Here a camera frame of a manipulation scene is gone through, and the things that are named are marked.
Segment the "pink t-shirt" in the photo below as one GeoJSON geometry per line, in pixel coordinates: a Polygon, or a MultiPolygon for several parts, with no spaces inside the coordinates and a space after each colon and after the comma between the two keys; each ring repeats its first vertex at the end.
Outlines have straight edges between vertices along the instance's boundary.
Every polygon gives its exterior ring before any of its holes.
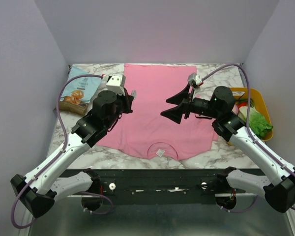
{"type": "Polygon", "coordinates": [[[136,91],[133,113],[123,114],[115,127],[97,145],[144,159],[168,156],[184,160],[209,151],[218,135],[209,119],[190,116],[177,124],[161,116],[171,108],[166,99],[180,92],[195,66],[124,66],[125,87],[136,91]]]}

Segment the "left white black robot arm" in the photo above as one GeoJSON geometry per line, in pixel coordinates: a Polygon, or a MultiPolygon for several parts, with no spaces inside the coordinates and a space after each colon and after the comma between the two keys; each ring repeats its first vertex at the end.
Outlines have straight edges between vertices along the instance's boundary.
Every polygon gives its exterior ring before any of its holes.
{"type": "Polygon", "coordinates": [[[26,175],[15,175],[11,179],[16,196],[34,218],[43,216],[56,201],[67,196],[98,191],[99,176],[91,170],[80,171],[71,177],[61,177],[61,174],[104,138],[122,114],[133,112],[131,106],[134,99],[134,92],[100,92],[93,101],[92,109],[77,121],[60,147],[26,175]]]}

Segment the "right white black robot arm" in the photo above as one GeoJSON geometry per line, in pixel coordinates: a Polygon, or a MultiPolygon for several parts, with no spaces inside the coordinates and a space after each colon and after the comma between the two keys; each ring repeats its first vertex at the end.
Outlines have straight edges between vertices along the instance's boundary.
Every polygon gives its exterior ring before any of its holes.
{"type": "Polygon", "coordinates": [[[214,131],[225,141],[240,149],[264,173],[255,176],[228,167],[216,181],[217,189],[223,193],[241,189],[263,199],[277,212],[285,213],[295,204],[295,166],[265,145],[246,126],[232,109],[236,99],[230,88],[216,87],[210,100],[196,98],[194,90],[187,85],[181,92],[168,98],[167,103],[175,107],[162,111],[161,116],[180,123],[190,113],[213,118],[214,131]]]}

